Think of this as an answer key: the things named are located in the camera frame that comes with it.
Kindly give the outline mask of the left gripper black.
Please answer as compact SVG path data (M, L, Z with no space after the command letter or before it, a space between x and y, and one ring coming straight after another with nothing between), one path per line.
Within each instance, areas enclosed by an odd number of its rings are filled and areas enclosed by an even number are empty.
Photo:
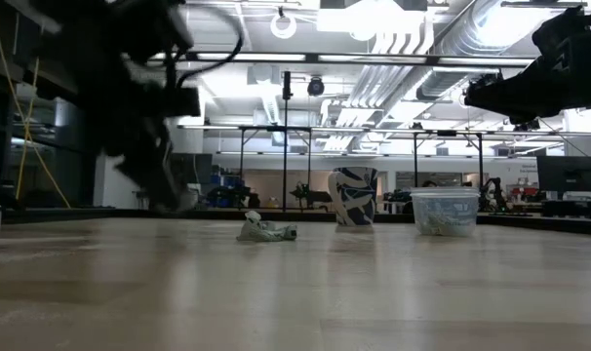
M124 155L115 169L151 203L180 210L187 185L174 156L173 125L168 120L198 115L199 90L138 81L120 58L89 78L88 115L95 121L99 147L109 156Z

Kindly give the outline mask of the black metal rig frame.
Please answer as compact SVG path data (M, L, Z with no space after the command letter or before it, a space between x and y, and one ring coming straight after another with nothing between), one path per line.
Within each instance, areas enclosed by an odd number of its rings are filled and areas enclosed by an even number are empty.
M227 59L227 54L222 52L190 52L186 56L194 57L199 62L213 62L215 64L217 59ZM521 69L530 66L534 58L523 57L459 57L459 56L435 56L435 55L357 55L357 54L274 54L274 53L244 53L233 56L234 60L227 63L302 63L302 64L363 64L378 66L390 66L392 68L412 66L412 67L428 67L437 68L444 72L456 71L486 71L487 69L495 68L515 68ZM193 125L193 124L176 124L177 131L238 131L240 126L258 126L258 125ZM365 127L311 127L313 134L328 132L328 133L343 133L356 134L358 133L389 133L392 135L403 135L410 140L413 140L413 132L423 132L424 130L415 129L376 129ZM565 132L495 132L495 131L481 131L476 130L472 132L483 133L483 143L485 137L513 136L513 135L530 135L535 137L591 137L591 133L565 133ZM158 217L160 214L149 210L122 210L114 209L113 207L100 208L85 208L85 209L66 209L50 208L50 209L30 209L15 211L11 207L3 207L2 223L20 224L20 223L35 223L48 221L69 221L81 219L96 219L105 217ZM182 214L163 214L165 217L171 218L197 218L197 219L215 219L216 212L209 211L191 211L185 210ZM272 220L279 219L296 219L301 221L329 221L330 214L310 214L310 218L305 214L271 214ZM381 223L409 223L413 222L413 218L408 214L383 214L379 222ZM557 217L530 217L521 216L520 214L514 216L512 214L489 214L478 215L478 224L496 225L528 228L545 231L559 231L570 232L577 234L591 235L591 218L586 219L566 219Z

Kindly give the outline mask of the black tripod stand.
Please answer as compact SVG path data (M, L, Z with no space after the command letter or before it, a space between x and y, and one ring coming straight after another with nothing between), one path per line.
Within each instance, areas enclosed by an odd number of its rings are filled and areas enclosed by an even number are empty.
M292 72L285 71L283 78L283 93L282 98L284 101L284 145L283 145L283 181L282 181L282 212L287 211L287 175L288 175L288 149L289 149L289 101L292 97L291 90L291 79Z

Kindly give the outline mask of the blue white patterned paper cup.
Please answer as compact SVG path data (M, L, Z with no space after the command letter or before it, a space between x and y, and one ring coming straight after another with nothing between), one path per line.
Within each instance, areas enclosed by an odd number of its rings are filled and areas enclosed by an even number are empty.
M343 226L374 223L378 171L368 167L335 168L328 177L335 219Z

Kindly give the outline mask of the black background rig frame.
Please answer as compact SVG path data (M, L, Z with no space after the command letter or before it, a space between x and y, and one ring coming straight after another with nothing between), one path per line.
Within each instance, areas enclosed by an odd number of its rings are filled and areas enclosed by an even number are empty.
M258 126L240 126L238 130L241 132L240 136L240 150L239 150L239 170L240 170L240 177L243 177L244 171L244 153L245 153L245 145L246 143L251 140L259 131L266 131L269 133L279 133L283 134L284 131L284 124L283 125L258 125ZM299 127L299 126L290 126L289 125L289 133L293 132L298 137L300 137L304 144L307 146L307 152L305 154L299 153L299 156L305 155L307 157L308 165L307 165L307 176L308 181L310 177L311 171L311 156L312 156L312 137L313 131L311 127Z
M423 132L413 132L413 157L414 157L414 186L420 185L418 181L418 148L422 145L422 141L418 142L417 137L420 134L428 135L429 137L464 137L468 143L478 150L478 162L479 162L479 184L478 188L482 188L485 184L484 177L484 151L483 151L483 133L481 132L468 132L468 131L456 131L456 130L424 130ZM470 136L474 136L478 141L475 143Z

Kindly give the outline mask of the black computer monitor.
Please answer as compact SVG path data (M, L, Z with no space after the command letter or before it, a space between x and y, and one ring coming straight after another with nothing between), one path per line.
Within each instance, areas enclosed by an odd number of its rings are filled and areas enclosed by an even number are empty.
M542 191L591 191L591 157L537 156L536 165Z

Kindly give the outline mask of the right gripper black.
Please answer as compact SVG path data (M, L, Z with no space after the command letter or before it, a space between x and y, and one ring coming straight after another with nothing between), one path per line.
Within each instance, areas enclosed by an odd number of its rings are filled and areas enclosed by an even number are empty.
M591 109L591 41L565 41L554 57L540 56L517 77L521 79L529 111L488 91L486 86L501 80L500 72L472 78L463 102L505 116L516 130L533 129L536 116L553 117L562 110Z

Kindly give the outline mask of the clear round plastic bin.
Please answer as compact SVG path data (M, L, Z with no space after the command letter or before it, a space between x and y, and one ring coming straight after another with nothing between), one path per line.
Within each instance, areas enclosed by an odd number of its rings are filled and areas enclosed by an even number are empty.
M430 235L425 228L426 217L437 215L460 220L470 226L465 236L470 237L477 226L480 192L473 187L419 187L411 192L414 223L421 235Z

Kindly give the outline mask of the silver ventilation duct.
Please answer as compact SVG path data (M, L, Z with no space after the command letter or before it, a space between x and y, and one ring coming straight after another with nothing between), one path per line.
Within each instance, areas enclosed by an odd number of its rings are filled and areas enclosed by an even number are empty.
M441 40L435 53L443 56L499 56L544 20L536 9L502 7L511 0L477 0ZM419 100L436 100L465 79L467 73L429 69L415 89Z

